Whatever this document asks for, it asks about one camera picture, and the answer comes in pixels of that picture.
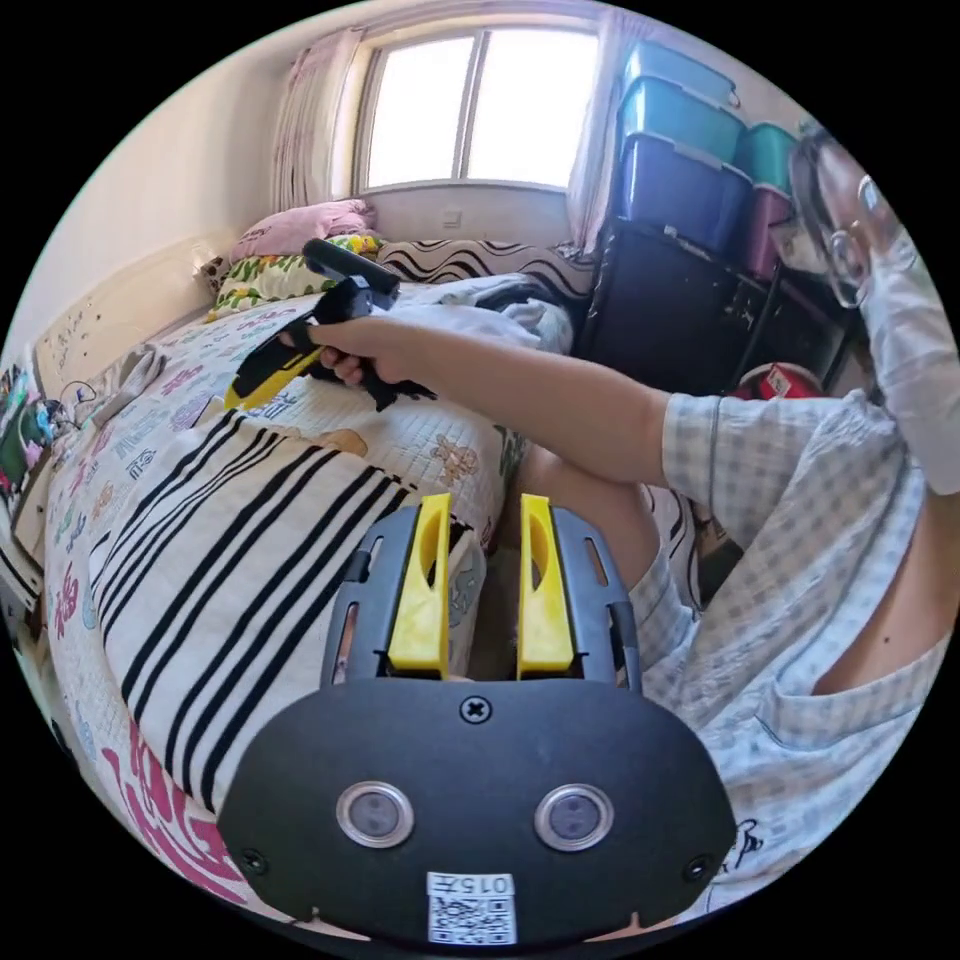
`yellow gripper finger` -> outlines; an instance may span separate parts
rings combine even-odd
[[[520,617],[517,679],[566,673],[574,657],[560,551],[550,501],[524,494],[520,501]],[[539,582],[534,583],[534,567]]]
[[[449,493],[424,497],[403,577],[400,602],[387,651],[398,673],[447,679],[447,559],[450,550]],[[429,581],[433,568],[433,583]]]

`white wall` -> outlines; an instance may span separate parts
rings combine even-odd
[[[371,11],[412,2],[375,0],[311,17],[211,67],[161,104],[107,157],[51,234],[0,364],[123,267],[190,237],[224,228],[239,235],[268,214],[276,113],[297,51]]]
[[[371,0],[320,14],[247,47],[162,104],[110,154],[51,235],[14,313],[2,362],[107,277],[180,240],[237,233],[269,212],[284,77],[297,51],[333,29],[420,0]],[[795,127],[804,112],[719,50],[671,28],[657,37],[736,80],[752,121]],[[567,239],[560,193],[483,186],[377,194],[381,229],[411,239],[475,237],[548,245]],[[443,226],[460,209],[458,228]]]
[[[367,194],[377,229],[389,240],[501,240],[549,247],[570,238],[559,190],[474,184],[422,186]],[[449,211],[460,225],[445,226]]]

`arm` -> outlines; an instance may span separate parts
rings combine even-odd
[[[607,480],[665,486],[668,395],[596,364],[382,316],[313,327],[323,363],[346,383],[356,357],[383,379],[413,380]]]

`storage box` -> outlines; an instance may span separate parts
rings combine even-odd
[[[644,75],[628,86],[620,120],[624,137],[652,133],[700,150],[721,163],[733,163],[746,130],[746,124],[729,108],[669,80]]]
[[[671,227],[720,255],[752,198],[753,185],[739,170],[646,133],[627,138],[620,175],[622,216]]]
[[[637,44],[627,61],[626,82],[640,75],[663,77],[699,93],[708,100],[739,107],[736,85],[722,73],[685,54],[677,53],[659,43],[646,41]]]
[[[763,185],[753,188],[750,204],[740,259],[752,274],[770,280],[779,259],[770,227],[791,217],[793,204],[787,194]]]
[[[774,187],[790,196],[789,160],[797,138],[772,123],[758,123],[747,130],[733,161],[755,184]]]

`pink curtain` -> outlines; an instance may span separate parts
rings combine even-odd
[[[580,147],[567,187],[567,216],[573,247],[593,254],[606,216],[613,179],[617,109],[622,78],[633,49],[661,27],[656,20],[619,7],[600,20],[597,70]]]
[[[363,31],[341,30],[302,50],[287,78],[277,122],[271,200],[279,213],[331,197],[337,111]]]

